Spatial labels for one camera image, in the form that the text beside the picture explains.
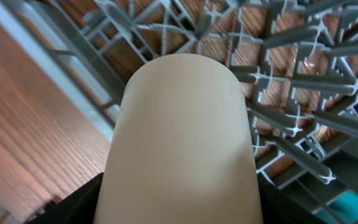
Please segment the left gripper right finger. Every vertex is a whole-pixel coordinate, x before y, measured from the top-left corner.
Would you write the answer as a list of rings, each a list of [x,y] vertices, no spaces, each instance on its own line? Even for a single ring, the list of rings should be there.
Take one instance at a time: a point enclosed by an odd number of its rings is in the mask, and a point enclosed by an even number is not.
[[[287,197],[263,175],[257,175],[264,224],[325,224]]]

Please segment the cream white plastic cup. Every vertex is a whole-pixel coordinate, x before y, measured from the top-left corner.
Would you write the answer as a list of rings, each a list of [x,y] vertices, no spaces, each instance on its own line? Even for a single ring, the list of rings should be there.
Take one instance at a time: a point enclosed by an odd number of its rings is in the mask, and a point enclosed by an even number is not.
[[[262,223],[241,84],[224,65],[166,55],[129,80],[95,223]]]

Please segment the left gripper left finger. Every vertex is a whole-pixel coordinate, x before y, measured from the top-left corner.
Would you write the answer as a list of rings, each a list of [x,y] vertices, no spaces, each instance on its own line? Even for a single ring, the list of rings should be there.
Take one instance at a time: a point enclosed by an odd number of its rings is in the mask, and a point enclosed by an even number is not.
[[[29,224],[92,224],[103,180],[99,173],[59,203],[50,203],[37,212]]]

